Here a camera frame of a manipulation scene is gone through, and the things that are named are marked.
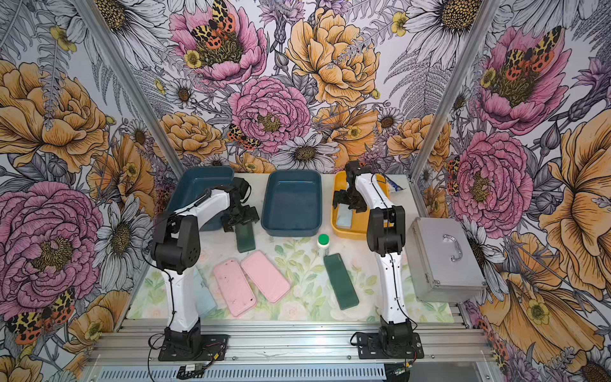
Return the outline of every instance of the green bottle cap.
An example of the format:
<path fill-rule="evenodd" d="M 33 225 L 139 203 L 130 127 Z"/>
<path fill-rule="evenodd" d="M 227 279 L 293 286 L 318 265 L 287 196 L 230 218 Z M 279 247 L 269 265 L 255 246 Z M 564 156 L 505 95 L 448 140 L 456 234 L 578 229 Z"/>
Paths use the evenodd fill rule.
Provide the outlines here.
<path fill-rule="evenodd" d="M 327 245 L 329 244 L 329 235 L 325 235 L 324 233 L 322 235 L 318 236 L 318 244 L 320 245 Z"/>

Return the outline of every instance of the green case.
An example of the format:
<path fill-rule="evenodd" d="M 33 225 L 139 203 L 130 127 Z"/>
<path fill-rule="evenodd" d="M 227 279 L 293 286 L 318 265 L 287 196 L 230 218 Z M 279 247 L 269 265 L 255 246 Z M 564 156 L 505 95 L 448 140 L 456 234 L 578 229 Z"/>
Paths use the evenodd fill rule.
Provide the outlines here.
<path fill-rule="evenodd" d="M 255 234 L 252 231 L 252 223 L 236 224 L 234 229 L 235 240 L 238 244 L 238 252 L 244 253 L 253 251 L 256 248 L 256 245 Z"/>
<path fill-rule="evenodd" d="M 329 275 L 329 280 L 331 281 L 331 286 L 335 292 L 335 297 L 337 297 L 340 309 L 344 310 L 357 306 L 359 304 L 359 297 L 354 291 L 352 281 L 350 281 L 350 276 L 340 254 L 324 256 L 323 262 L 325 268 L 327 268 L 327 274 Z"/>

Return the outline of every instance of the flower bud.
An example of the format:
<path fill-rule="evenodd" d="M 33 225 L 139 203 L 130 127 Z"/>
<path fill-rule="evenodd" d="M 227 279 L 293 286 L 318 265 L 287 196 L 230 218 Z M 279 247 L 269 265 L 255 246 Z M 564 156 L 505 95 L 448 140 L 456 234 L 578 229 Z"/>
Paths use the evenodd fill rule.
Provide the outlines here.
<path fill-rule="evenodd" d="M 555 149 L 560 144 L 560 130 L 558 123 L 554 122 L 541 136 L 539 145 L 541 146 L 541 155 L 546 156 L 550 150 Z"/>

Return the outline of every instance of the black mounting plate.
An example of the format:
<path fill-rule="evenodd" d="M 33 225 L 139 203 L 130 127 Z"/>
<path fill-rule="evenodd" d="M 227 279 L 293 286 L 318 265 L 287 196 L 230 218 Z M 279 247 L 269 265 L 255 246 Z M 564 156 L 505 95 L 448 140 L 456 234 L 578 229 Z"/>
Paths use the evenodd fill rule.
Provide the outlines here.
<path fill-rule="evenodd" d="M 202 351 L 197 357 L 193 357 L 191 353 L 185 353 L 178 348 L 172 346 L 167 340 L 163 340 L 163 345 L 159 351 L 159 361 L 210 361 L 211 354 L 219 354 L 219 357 L 215 361 L 223 361 L 225 359 L 225 352 L 227 351 L 227 341 L 229 336 L 226 334 L 202 334 Z"/>
<path fill-rule="evenodd" d="M 378 333 L 356 333 L 356 343 L 366 343 L 367 346 L 358 346 L 359 348 L 359 359 L 414 359 L 414 349 L 416 350 L 416 358 L 424 358 L 424 349 L 422 348 L 422 342 L 420 341 L 420 335 L 418 333 L 412 333 L 410 343 L 413 343 L 413 348 L 407 346 L 404 350 L 401 350 L 401 354 L 394 357 L 390 357 L 382 351 L 382 344 L 379 339 Z"/>

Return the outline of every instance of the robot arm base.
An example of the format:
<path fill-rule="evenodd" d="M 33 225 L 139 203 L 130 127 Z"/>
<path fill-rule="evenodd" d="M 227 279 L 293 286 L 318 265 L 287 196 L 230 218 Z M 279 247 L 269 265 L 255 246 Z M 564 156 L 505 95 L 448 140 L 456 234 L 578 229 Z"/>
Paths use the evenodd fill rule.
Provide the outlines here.
<path fill-rule="evenodd" d="M 359 359 L 407 359 L 424 358 L 424 350 L 418 333 L 412 331 L 410 321 L 388 323 L 380 318 L 377 333 L 354 333 L 353 345 L 359 347 Z"/>

